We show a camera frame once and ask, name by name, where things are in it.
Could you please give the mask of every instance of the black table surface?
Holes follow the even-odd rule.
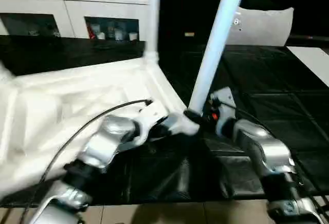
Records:
[[[139,42],[0,36],[0,60],[18,76],[133,59],[142,56],[143,48]],[[162,71],[186,105],[204,50],[204,45],[176,45],[159,52]],[[226,86],[240,109],[258,117],[291,149],[312,194],[329,194],[329,88],[287,48],[259,46],[226,47],[211,90]],[[22,206],[31,190],[8,196],[1,205]],[[118,155],[94,197],[94,204],[133,204],[264,195],[246,154],[202,132]]]

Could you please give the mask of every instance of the black cable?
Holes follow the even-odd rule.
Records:
[[[258,119],[257,117],[255,117],[254,115],[252,115],[252,114],[250,114],[250,113],[248,113],[247,111],[244,111],[244,110],[242,110],[242,109],[240,109],[240,108],[237,108],[237,107],[235,107],[235,106],[233,106],[233,105],[231,105],[231,104],[229,104],[229,103],[225,103],[225,102],[222,102],[222,101],[219,101],[221,104],[223,104],[223,105],[225,105],[225,106],[228,106],[228,107],[230,107],[230,108],[233,108],[233,109],[235,109],[236,111],[238,111],[239,113],[242,113],[242,114],[244,114],[244,115],[246,115],[246,116],[248,116],[249,118],[251,118],[251,119],[253,119],[256,123],[258,123],[259,125],[261,125],[261,126],[263,126],[274,138],[276,138],[276,136],[274,135],[274,133],[271,131],[271,129],[267,126],[267,125],[265,125],[260,119]],[[296,162],[298,162],[299,163],[299,165],[301,164],[300,162],[299,162],[299,160],[292,154],[291,155],[292,157],[293,157],[293,160],[294,161],[296,161]],[[316,186],[316,184],[315,184],[315,181],[313,180],[313,178],[308,174],[307,175],[307,177],[308,177],[308,179],[310,180],[310,182],[316,187],[316,188],[318,188],[317,186]],[[300,179],[300,181],[301,181],[301,183],[302,184],[304,184],[304,182],[302,182],[302,177],[299,177],[299,179]],[[325,210],[323,209],[323,207],[316,201],[316,199],[312,196],[312,194],[306,189],[306,188],[304,188],[305,189],[305,191],[306,191],[306,193],[307,193],[307,195],[308,195],[308,197],[312,200],[312,202],[313,202],[313,204],[316,206],[316,208],[318,209],[318,210],[320,210],[321,212],[322,212],[322,215],[324,216],[324,218],[329,222],[329,216],[327,215],[327,213],[325,212]],[[327,202],[327,198],[325,197],[325,196],[323,196],[323,195],[321,195],[321,198],[324,200],[324,202]]]
[[[36,194],[38,193],[41,185],[45,182],[45,179],[49,173],[49,171],[51,170],[52,166],[54,165],[54,163],[56,162],[56,160],[58,159],[58,157],[60,156],[60,154],[66,149],[66,147],[73,141],[74,138],[76,138],[76,136],[78,134],[80,134],[87,126],[89,126],[91,123],[93,123],[95,120],[98,120],[99,118],[101,118],[102,116],[125,106],[128,105],[132,105],[132,104],[136,104],[136,103],[141,103],[141,102],[145,102],[146,105],[148,105],[151,101],[147,100],[147,99],[143,99],[143,100],[136,100],[136,101],[132,101],[132,102],[127,102],[127,103],[123,103],[120,104],[118,106],[109,108],[107,110],[105,110],[104,112],[98,114],[97,116],[93,117],[91,120],[89,120],[87,123],[85,123],[79,130],[76,131],[76,133],[74,133],[72,135],[72,137],[70,137],[63,145],[62,147],[57,151],[57,153],[55,154],[55,156],[52,158],[51,162],[49,163],[48,167],[46,168],[44,174],[42,175],[40,181],[36,184],[36,189],[32,194],[32,197],[30,199],[30,201],[27,203],[26,207],[24,208],[24,211],[22,212],[21,218],[20,218],[20,224],[24,224],[24,220],[26,217],[26,214],[31,206],[31,204],[33,203]]]

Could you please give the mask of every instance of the small object on shelf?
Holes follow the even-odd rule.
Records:
[[[100,32],[97,34],[97,39],[100,39],[100,40],[105,40],[105,33],[104,32]]]
[[[60,32],[58,31],[58,29],[54,29],[53,32],[52,32],[53,36],[57,37],[57,38],[60,38],[61,37],[61,34]]]
[[[128,36],[126,22],[118,21],[117,22],[117,29],[121,30],[121,32],[122,32],[122,40],[126,40],[127,36]]]
[[[93,33],[93,31],[92,31],[92,29],[91,29],[91,27],[90,27],[89,24],[87,24],[87,31],[88,31],[88,34],[89,34],[89,38],[90,38],[90,39],[95,39],[95,38],[96,38],[96,36],[95,36],[95,34]]]
[[[115,22],[109,21],[107,24],[107,37],[109,39],[115,39]]]
[[[138,40],[138,33],[137,32],[130,32],[129,33],[129,40],[130,41],[136,41],[136,40]]]
[[[121,29],[115,29],[115,40],[116,41],[123,41],[123,33]]]
[[[90,27],[95,35],[97,35],[101,32],[100,24],[91,24]]]

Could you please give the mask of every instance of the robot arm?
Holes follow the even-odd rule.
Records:
[[[250,157],[269,201],[269,216],[276,223],[324,224],[302,190],[287,146],[264,127],[236,119],[229,88],[213,93],[211,101],[214,112],[211,117],[217,135],[230,138]],[[169,114],[160,102],[153,102],[134,119],[106,116],[77,159],[65,166],[65,177],[54,183],[29,223],[83,223],[77,213],[90,205],[91,190],[97,187],[98,177],[107,172],[117,153],[144,144],[157,124],[166,131],[163,136],[194,135],[199,122],[191,120],[185,115]]]
[[[67,171],[64,178],[53,184],[28,223],[83,223],[78,212],[90,205],[99,176],[107,172],[116,154],[143,145],[151,129],[159,123],[167,131],[166,135],[194,135],[199,130],[199,125],[184,115],[169,114],[159,101],[142,109],[134,119],[106,116],[76,160],[64,167]]]
[[[323,220],[303,190],[288,147],[264,127],[236,119],[229,88],[211,95],[216,133],[227,137],[250,157],[268,200],[268,214],[276,223],[321,223]]]

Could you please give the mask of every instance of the dark background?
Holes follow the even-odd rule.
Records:
[[[283,10],[294,7],[292,35],[329,36],[327,0],[242,0],[241,7]],[[185,41],[205,44],[220,0],[161,0],[160,45]],[[184,32],[195,32],[194,38]]]

